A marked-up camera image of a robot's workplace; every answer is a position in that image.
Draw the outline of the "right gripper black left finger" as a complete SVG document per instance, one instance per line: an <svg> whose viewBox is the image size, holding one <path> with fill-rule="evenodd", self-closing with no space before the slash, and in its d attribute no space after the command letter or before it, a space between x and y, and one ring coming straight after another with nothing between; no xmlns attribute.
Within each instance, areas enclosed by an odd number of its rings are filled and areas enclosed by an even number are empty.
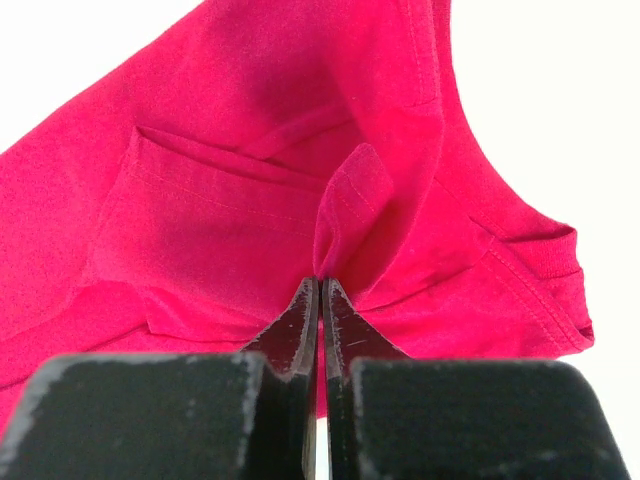
<svg viewBox="0 0 640 480"><path fill-rule="evenodd" d="M83 354L31 378L5 479L311 479L320 285L233 354Z"/></svg>

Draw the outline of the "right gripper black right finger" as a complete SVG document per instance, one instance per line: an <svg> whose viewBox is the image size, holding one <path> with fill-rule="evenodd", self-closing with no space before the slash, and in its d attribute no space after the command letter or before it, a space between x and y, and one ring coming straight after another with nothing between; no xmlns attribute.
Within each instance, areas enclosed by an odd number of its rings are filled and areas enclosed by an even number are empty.
<svg viewBox="0 0 640 480"><path fill-rule="evenodd" d="M417 361L322 284L334 479L625 479L585 377L559 361Z"/></svg>

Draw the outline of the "red t shirt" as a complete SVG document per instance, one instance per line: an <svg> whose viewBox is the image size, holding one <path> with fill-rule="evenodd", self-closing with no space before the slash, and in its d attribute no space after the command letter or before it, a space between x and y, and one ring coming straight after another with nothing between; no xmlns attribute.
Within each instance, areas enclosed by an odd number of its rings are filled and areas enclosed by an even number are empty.
<svg viewBox="0 0 640 480"><path fill-rule="evenodd" d="M46 359L241 348L308 276L415 358L593 345L480 149L446 1L206 1L1 156L1 415Z"/></svg>

